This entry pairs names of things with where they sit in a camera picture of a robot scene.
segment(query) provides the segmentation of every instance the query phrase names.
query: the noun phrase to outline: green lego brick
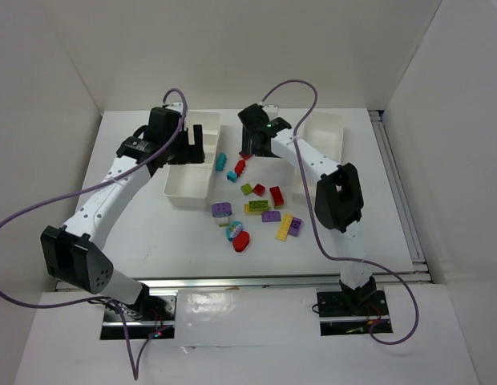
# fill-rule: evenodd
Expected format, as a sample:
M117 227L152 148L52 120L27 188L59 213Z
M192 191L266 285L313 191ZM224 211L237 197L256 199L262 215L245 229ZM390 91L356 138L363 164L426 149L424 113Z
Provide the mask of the green lego brick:
M248 203L251 213L263 213L270 210L268 201L250 201Z
M249 195L252 192L252 186L250 184L244 184L240 187L243 195Z

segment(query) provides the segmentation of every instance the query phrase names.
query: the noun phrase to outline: lego brick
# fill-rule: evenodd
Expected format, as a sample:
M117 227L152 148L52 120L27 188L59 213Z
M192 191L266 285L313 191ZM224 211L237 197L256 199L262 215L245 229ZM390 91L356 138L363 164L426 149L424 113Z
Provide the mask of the lego brick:
M278 211L265 211L261 214L261 220L263 222L280 222L281 213Z
M232 215L232 207L229 202L213 203L211 213L215 218L228 217Z
M292 220L293 220L293 215L284 214L284 217L282 218L281 221L281 225L277 230L277 235L275 236L276 239L278 239L279 241L286 240L286 238L288 237L289 226L291 226Z
M243 231L243 225L239 221L234 221L227 226L227 229L225 229L225 236L229 240L229 242L232 242L234 238L238 236L239 233Z
M268 201L249 201L248 205L250 206L251 213L263 213L270 210Z
M250 242L250 235L246 231L242 231L236 238L232 240L234 251L241 253Z
M256 187L253 189L253 193L262 197L262 195L265 193L266 188L262 184L256 184Z
M300 230L300 226L302 224L302 219L294 217L291 221L291 225L289 226L288 235L293 237L298 237L298 232Z
M248 183L241 186L240 189L243 195L249 195L252 192L252 186Z
M247 214L247 215L260 215L261 213L250 211L250 205L247 203L245 205L245 214Z
M234 168L234 172L240 176L241 173L243 172L244 168L245 168L245 160L244 159L240 159L238 160L238 163L236 163L236 167Z
M236 182L238 179L238 175L234 171L229 171L227 173L227 180L230 180L231 182Z
M216 158L215 170L224 171L225 162L227 162L227 156L225 155L225 152L221 152Z
M279 209L284 204L281 189L278 186L270 187L270 194L272 194L273 207Z

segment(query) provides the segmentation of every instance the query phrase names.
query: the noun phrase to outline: cable clip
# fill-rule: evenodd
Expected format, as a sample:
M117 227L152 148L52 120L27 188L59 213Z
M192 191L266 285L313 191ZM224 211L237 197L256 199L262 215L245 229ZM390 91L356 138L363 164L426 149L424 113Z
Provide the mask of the cable clip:
M286 143L286 146L289 146L291 143L296 142L297 140L299 140L300 136L299 135L293 135L290 139L291 140L288 143Z
M108 178L107 180L111 180L111 181L113 181L113 183L112 183L112 184L118 184L119 186L122 186L122 187L123 187L123 184L122 184L122 183L120 183L120 180L115 179L115 177L114 177L114 176L112 176L112 177Z

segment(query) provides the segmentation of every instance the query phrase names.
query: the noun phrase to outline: white plastic tray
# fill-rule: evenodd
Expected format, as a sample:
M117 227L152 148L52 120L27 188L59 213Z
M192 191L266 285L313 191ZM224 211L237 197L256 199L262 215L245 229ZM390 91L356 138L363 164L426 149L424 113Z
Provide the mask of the white plastic tray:
M164 194L176 207L205 209L220 137L220 113L189 111L186 127L193 144L193 124L202 124L205 161L203 164L169 166Z
M341 163L341 149L343 147L343 117L328 112L313 112L305 121L305 125L299 128L298 135L306 142L315 147L328 158ZM314 199L316 196L316 185L308 181L309 194ZM305 191L302 178L295 171L293 178L293 202L306 205Z

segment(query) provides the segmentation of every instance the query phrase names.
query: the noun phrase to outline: red oval object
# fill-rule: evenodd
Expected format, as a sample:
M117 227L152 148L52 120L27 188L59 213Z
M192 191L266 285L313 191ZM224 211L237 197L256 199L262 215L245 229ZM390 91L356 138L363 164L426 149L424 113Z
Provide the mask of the red oval object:
M237 235L236 238L232 240L232 247L234 248L234 251L241 253L243 250L245 250L245 247L250 242L250 235L246 231L242 231Z

